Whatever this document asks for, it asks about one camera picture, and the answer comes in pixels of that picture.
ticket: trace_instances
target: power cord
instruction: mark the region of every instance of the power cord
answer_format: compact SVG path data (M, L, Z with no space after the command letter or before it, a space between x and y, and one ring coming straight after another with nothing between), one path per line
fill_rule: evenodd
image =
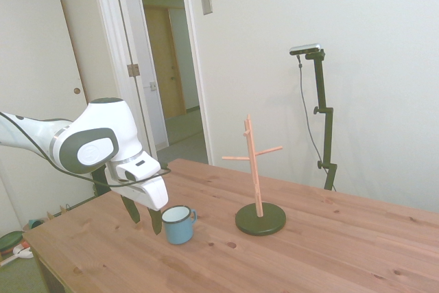
M61 169L61 168L59 168L50 158L49 158L49 156L47 156L46 155L46 153L43 151L43 149L41 149L41 147L37 144L37 142L35 142L34 140L33 140L33 138L31 138L27 133L26 133L26 131L24 131L24 129L22 129L22 127L20 127L20 125L18 125L15 121L13 121L12 119L10 119L7 115L5 115L4 113L2 113L1 111L0 111L0 116L2 116L3 118L6 118L6 120L8 120L12 125L14 125L21 133L23 133L23 135L35 146L35 148L37 148L38 149L38 151L43 155L43 157L44 157L44 159L46 160L46 161L48 161L49 162L49 164L50 165L52 165L52 167L54 167L56 170L58 170L59 172L61 172L61 173L63 173L63 174L67 174L67 175L70 175L70 176L73 176L73 177L75 177L75 178L81 178L82 180L86 180L86 181L89 181L89 182L92 182L92 183L95 183L96 185L102 185L102 186L104 186L104 187L110 187L110 188L120 188L120 187L127 187L127 186L130 186L130 185L135 185L136 183L143 183L143 182L145 182L145 181L148 181L148 180L151 180L152 178L158 178L159 176L164 176L164 175L166 175L166 174L168 174L168 173L170 173L171 172L171 170L169 169L169 168L164 168L164 170L165 170L165 172L164 173L160 173L160 174L155 174L155 175L152 175L152 176L150 176L149 178L144 178L144 179L142 179L142 180L138 180L138 181L133 181L133 182L129 182L129 183L121 183L120 185L106 185L105 183L102 183L102 182L99 182L99 181L96 181L96 180L93 180L93 179L91 179L91 178L85 178L85 177L83 177L83 176L80 176L80 175L77 175L77 174L74 174L74 173L70 173L70 172L67 172L67 171L64 171L63 169Z
M316 149L318 158L320 160L321 163L323 163L322 157L320 156L320 153L318 151L318 148L316 146L316 143L314 142L314 138L313 135L311 133L311 128L309 127L309 118L308 118L308 110L307 110L307 105L305 103L305 98L303 96L303 86L302 86L302 62L300 61L300 55L297 55L297 59L299 61L299 71L300 71L300 95L302 96L302 102L303 102L303 108L305 110L305 115L307 118L307 127L308 127L308 133L309 133L309 137L311 137L311 142L313 143L314 149ZM324 167L322 167L322 169L326 172L326 174L328 175L328 170Z

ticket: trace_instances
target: wooden door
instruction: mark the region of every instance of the wooden door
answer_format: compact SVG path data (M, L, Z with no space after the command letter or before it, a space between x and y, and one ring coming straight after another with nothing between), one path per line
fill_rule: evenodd
M167 8L145 7L152 57L165 119L186 113Z
M5 113L74 120L85 110L60 0L0 0L0 87ZM21 226L93 196L92 184L17 148L0 146L0 178L7 191L0 197L8 196Z

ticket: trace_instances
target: wooden mug tree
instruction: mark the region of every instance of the wooden mug tree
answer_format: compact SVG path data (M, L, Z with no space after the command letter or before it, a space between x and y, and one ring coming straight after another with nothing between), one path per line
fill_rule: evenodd
M256 152L254 148L253 128L250 115L244 121L246 131L244 136L247 138L248 157L225 156L224 160L229 161L250 161L250 169L254 185L254 204L249 204L241 208L235 217L235 223L239 230L254 236L265 236L281 230L286 223L285 212L279 206L262 202L261 188L259 186L259 174L256 157L282 149L276 147L264 151Z

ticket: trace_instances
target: door hinge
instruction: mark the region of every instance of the door hinge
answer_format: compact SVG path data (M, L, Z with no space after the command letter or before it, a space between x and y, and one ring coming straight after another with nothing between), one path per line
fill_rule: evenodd
M130 77L137 77L140 75L139 65L127 65L128 75Z

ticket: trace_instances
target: open doorway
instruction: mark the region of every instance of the open doorway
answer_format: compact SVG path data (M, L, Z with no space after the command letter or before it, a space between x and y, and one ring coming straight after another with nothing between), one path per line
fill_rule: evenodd
M208 163L189 30L183 0L142 0L156 86L169 146L157 148L159 161L177 158Z

